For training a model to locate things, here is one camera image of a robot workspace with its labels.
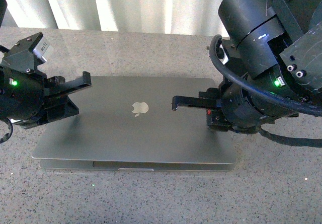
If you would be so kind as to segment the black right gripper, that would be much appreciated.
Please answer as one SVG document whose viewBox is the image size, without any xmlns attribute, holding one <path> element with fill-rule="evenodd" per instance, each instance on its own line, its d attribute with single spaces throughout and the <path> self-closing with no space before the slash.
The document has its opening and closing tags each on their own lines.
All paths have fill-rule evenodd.
<svg viewBox="0 0 322 224">
<path fill-rule="evenodd" d="M 172 98 L 172 110 L 178 107 L 200 108 L 207 110 L 206 124 L 209 130 L 235 133 L 254 133 L 254 127 L 239 127 L 236 120 L 229 120 L 232 108 L 228 108 L 230 103 L 234 107 L 235 101 L 225 100 L 223 94 L 229 90 L 232 83 L 222 82 L 219 88 L 208 88 L 206 92 L 199 92 L 198 98 L 186 96 L 174 96 Z"/>
</svg>

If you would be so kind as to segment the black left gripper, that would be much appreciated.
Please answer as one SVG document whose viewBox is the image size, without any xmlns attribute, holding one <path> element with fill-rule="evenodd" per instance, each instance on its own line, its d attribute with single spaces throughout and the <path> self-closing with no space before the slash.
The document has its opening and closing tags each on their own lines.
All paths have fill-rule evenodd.
<svg viewBox="0 0 322 224">
<path fill-rule="evenodd" d="M 82 76 L 66 82 L 62 76 L 54 76 L 46 81 L 48 95 L 40 111 L 33 118 L 33 125 L 44 125 L 79 114 L 79 109 L 68 94 L 91 86 L 91 74 L 83 71 Z"/>
</svg>

